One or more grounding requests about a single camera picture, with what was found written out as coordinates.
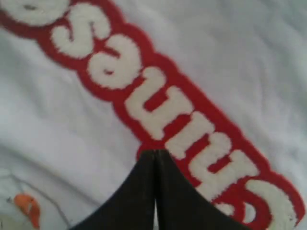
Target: red border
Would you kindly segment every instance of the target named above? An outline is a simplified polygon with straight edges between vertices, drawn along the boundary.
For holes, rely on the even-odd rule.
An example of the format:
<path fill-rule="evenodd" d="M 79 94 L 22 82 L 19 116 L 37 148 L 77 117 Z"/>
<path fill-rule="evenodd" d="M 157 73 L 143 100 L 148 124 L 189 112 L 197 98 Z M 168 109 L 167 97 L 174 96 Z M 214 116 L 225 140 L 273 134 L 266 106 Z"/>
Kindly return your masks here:
<path fill-rule="evenodd" d="M 304 203 L 295 188 L 282 176 L 271 171 L 269 163 L 252 146 L 252 144 L 242 136 L 240 130 L 209 101 L 204 93 L 195 86 L 187 76 L 180 73 L 173 61 L 164 55 L 155 52 L 150 40 L 141 29 L 134 25 L 125 23 L 119 9 L 108 0 L 72 0 L 71 6 L 79 2 L 90 2 L 93 5 L 100 7 L 101 10 L 105 12 L 110 19 L 112 27 L 111 35 L 121 33 L 129 36 L 133 41 L 135 41 L 140 48 L 144 67 L 157 66 L 164 71 L 167 76 L 167 83 L 161 92 L 159 92 L 159 95 L 165 93 L 169 86 L 177 86 L 180 88 L 193 102 L 195 110 L 205 114 L 206 117 L 215 124 L 217 132 L 223 132 L 231 138 L 233 150 L 242 150 L 256 164 L 260 171 L 259 176 L 240 180 L 237 184 L 232 185 L 220 197 L 215 199 L 213 201 L 214 203 L 226 202 L 234 205 L 236 209 L 233 217 L 240 222 L 244 219 L 244 202 L 250 203 L 257 210 L 257 215 L 256 219 L 248 224 L 248 226 L 255 230 L 267 228 L 272 219 L 267 204 L 261 198 L 245 189 L 245 184 L 249 179 L 259 179 L 270 182 L 285 191 L 294 205 L 298 222 L 303 218 L 305 215 Z M 25 24 L 17 23 L 7 16 L 5 12 L 0 11 L 0 22 L 5 28 L 14 32 L 16 35 L 36 40 L 49 57 L 67 68 L 76 70 L 83 85 L 93 95 L 101 100 L 110 101 L 122 122 L 128 126 L 134 135 L 142 142 L 139 153 L 142 149 L 164 148 L 167 140 L 189 122 L 190 118 L 188 116 L 181 116 L 165 128 L 165 137 L 163 140 L 153 140 L 142 128 L 140 123 L 129 116 L 124 106 L 125 99 L 142 83 L 142 76 L 139 76 L 130 86 L 123 90 L 111 91 L 106 88 L 101 88 L 101 86 L 93 82 L 86 71 L 87 62 L 90 56 L 83 59 L 73 59 L 65 54 L 59 53 L 50 40 L 51 29 L 54 26 L 66 25 L 69 27 L 66 17 L 57 20 L 49 26 L 29 27 Z M 107 52 L 105 42 L 106 40 L 95 40 L 94 51 L 98 52 L 104 50 Z M 148 101 L 146 105 L 156 107 L 162 101 L 163 97 L 157 97 L 157 100 Z M 188 150 L 185 159 L 176 161 L 184 175 L 194 186 L 198 186 L 200 182 L 190 174 L 188 165 L 193 157 L 198 153 L 196 150 L 200 150 L 203 147 L 204 142 L 196 142 L 193 145 L 194 150 Z M 225 164 L 227 161 L 229 161 L 228 157 L 220 161 L 220 164 Z"/>

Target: white t-shirt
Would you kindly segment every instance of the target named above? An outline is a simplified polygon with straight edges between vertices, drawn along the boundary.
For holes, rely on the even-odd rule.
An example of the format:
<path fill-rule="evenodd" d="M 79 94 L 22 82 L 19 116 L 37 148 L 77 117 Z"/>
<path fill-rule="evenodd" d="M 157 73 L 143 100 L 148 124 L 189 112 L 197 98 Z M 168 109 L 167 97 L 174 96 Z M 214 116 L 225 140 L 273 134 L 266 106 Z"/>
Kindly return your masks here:
<path fill-rule="evenodd" d="M 306 229 L 303 0 L 0 6 L 0 168 L 36 196 L 42 230 L 105 202 L 140 146 L 167 148 L 206 199 L 252 229 Z"/>

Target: letter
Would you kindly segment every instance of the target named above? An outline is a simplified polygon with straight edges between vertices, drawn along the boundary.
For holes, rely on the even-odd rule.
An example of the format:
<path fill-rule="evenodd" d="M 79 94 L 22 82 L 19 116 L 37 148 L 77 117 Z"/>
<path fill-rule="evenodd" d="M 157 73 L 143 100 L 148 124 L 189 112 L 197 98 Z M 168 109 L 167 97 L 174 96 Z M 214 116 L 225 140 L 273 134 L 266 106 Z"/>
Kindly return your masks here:
<path fill-rule="evenodd" d="M 246 188 L 268 204 L 272 222 L 267 230 L 292 230 L 295 227 L 296 213 L 288 195 L 283 190 L 261 180 L 249 180 Z"/>
<path fill-rule="evenodd" d="M 165 144 L 167 150 L 178 160 L 186 157 L 186 150 L 205 134 L 214 132 L 212 124 L 202 113 L 194 112 L 191 121 Z"/>
<path fill-rule="evenodd" d="M 152 112 L 144 109 L 144 104 L 157 93 L 166 82 L 164 73 L 156 67 L 147 67 L 143 71 L 144 83 L 125 101 L 130 116 L 139 121 L 143 128 L 155 140 L 164 137 L 163 129 L 181 114 L 193 112 L 193 104 L 177 87 L 167 89 L 168 99 Z"/>
<path fill-rule="evenodd" d="M 105 52 L 94 54 L 88 63 L 88 72 L 102 88 L 124 89 L 140 74 L 140 50 L 131 38 L 123 34 L 111 36 L 106 46 L 118 52 L 119 57 Z"/>
<path fill-rule="evenodd" d="M 15 21 L 29 26 L 54 23 L 68 9 L 69 0 L 0 0 L 0 6 Z"/>
<path fill-rule="evenodd" d="M 217 173 L 208 171 L 208 167 L 226 156 L 231 150 L 230 138 L 224 133 L 209 136 L 210 144 L 189 164 L 191 174 L 202 183 L 197 187 L 207 200 L 213 201 L 231 184 L 246 176 L 259 174 L 255 164 L 240 150 L 230 154 L 231 162 Z"/>
<path fill-rule="evenodd" d="M 78 3 L 69 12 L 71 31 L 66 26 L 56 26 L 51 40 L 59 52 L 72 58 L 84 58 L 93 52 L 94 38 L 108 38 L 111 31 L 109 19 L 99 7 Z"/>

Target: orange design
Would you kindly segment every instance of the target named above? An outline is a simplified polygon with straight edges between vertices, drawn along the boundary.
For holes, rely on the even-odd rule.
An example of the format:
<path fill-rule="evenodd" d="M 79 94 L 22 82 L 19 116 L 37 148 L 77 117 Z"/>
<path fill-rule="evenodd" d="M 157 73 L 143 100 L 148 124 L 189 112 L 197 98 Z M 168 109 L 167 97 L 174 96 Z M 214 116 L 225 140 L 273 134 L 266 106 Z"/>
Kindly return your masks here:
<path fill-rule="evenodd" d="M 30 219 L 32 226 L 39 229 L 40 206 L 30 195 L 18 194 L 14 198 L 14 204 Z"/>

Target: red embroidered patch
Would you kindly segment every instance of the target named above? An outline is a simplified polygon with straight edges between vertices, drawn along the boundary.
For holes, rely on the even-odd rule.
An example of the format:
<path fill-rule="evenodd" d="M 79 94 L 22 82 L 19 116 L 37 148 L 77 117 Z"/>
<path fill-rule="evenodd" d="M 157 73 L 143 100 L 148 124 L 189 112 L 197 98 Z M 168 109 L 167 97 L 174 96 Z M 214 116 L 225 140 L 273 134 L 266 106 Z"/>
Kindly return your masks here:
<path fill-rule="evenodd" d="M 21 14 L 16 14 L 14 10 L 18 7 L 12 9 L 11 5 L 21 3 L 12 0 L 8 6 L 7 0 L 1 1 L 5 2 L 0 12 L 2 25 L 19 36 L 36 40 L 49 57 L 76 70 L 93 95 L 110 101 L 122 122 L 142 142 L 139 153 L 143 149 L 167 148 L 198 191 L 213 204 L 232 206 L 234 210 L 229 214 L 239 222 L 244 223 L 244 204 L 251 204 L 256 217 L 245 224 L 252 229 L 286 226 L 284 229 L 289 230 L 303 218 L 304 204 L 293 186 L 270 169 L 269 163 L 240 130 L 169 58 L 154 50 L 142 30 L 124 22 L 111 2 L 72 0 L 63 14 L 60 13 L 63 7 L 59 8 L 58 18 L 50 22 L 46 18 L 45 25 L 41 25 L 43 22 L 35 25 L 32 14 L 22 12 L 35 11 L 36 6 L 24 7 Z M 91 14 L 87 15 L 85 10 L 90 10 Z M 84 17 L 81 22 L 77 21 L 77 16 L 82 17 L 84 12 L 88 21 L 84 22 Z M 99 22 L 104 22 L 101 26 L 106 27 L 97 26 Z M 81 26 L 89 28 L 90 40 L 86 31 L 80 33 Z M 126 58 L 125 63 L 119 65 L 120 57 L 125 52 L 130 54 L 123 49 L 130 49 L 130 53 L 138 49 L 134 54 L 140 63 L 137 58 L 132 61 Z M 99 66 L 99 60 L 104 60 L 101 65 L 106 66 Z M 101 74 L 103 82 L 96 79 L 96 74 Z M 106 75 L 110 78 L 116 75 L 119 80 L 110 80 Z M 198 126 L 203 133 L 197 133 Z M 180 138 L 191 143 L 176 142 Z M 257 190 L 256 185 L 263 186 L 264 192 Z M 276 213 L 278 203 L 285 208 L 282 220 L 277 218 L 280 216 Z"/>

